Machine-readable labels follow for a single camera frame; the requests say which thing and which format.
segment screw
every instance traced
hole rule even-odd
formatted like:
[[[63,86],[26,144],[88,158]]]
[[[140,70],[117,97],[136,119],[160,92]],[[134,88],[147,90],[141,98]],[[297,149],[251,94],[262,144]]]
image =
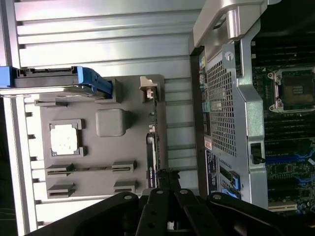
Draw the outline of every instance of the screw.
[[[221,196],[218,195],[218,194],[215,194],[215,195],[213,195],[212,197],[213,197],[214,199],[217,199],[217,200],[220,200],[220,199],[221,199]]]
[[[185,189],[182,189],[181,191],[179,191],[181,194],[187,194],[188,193],[188,191],[187,190],[185,190]]]
[[[224,56],[227,61],[231,61],[234,59],[234,54],[232,52],[226,52]]]

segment circuit board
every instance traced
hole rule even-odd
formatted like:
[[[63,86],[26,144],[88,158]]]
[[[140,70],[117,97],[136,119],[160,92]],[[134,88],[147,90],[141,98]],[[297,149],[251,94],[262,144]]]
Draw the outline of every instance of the circuit board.
[[[269,204],[291,203],[291,213],[315,213],[314,70],[255,67],[252,72],[264,106]]]

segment mesh grille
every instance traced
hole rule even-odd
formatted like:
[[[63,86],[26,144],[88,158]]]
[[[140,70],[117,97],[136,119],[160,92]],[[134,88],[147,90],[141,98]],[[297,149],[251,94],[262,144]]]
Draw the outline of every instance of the mesh grille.
[[[236,156],[232,74],[222,61],[207,71],[212,145]]]

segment gray plastic panel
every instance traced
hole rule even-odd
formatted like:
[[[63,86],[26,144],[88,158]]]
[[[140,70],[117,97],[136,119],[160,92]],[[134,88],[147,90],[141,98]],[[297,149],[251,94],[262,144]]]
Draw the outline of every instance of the gray plastic panel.
[[[166,115],[164,78],[159,75],[147,76],[160,84],[162,102],[158,123],[160,137],[166,137]],[[135,193],[147,188],[147,153],[146,135],[149,132],[149,113],[153,111],[152,103],[142,103],[142,91],[139,76],[118,77],[122,84],[123,100],[121,104],[97,104],[92,102],[73,102],[66,108],[40,108],[42,121],[42,138],[44,147],[45,168],[52,165],[73,163],[75,167],[111,166],[118,161],[136,161],[134,172],[122,171],[87,171],[74,172],[67,177],[46,178],[47,189],[57,184],[75,184],[75,192],[71,196],[111,195],[115,193],[114,185],[120,181],[136,181]],[[96,133],[95,113],[100,109],[120,108],[130,111],[131,128],[121,137],[99,137]],[[53,120],[81,119],[84,128],[81,130],[82,145],[87,152],[80,158],[50,158],[49,124]],[[166,158],[166,138],[160,139],[161,162]]]

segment perforated metal panel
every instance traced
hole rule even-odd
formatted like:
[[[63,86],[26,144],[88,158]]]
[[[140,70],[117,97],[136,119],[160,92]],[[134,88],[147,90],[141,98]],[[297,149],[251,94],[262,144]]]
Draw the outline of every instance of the perforated metal panel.
[[[207,71],[207,84],[212,145],[236,156],[232,73],[223,68],[222,60]]]

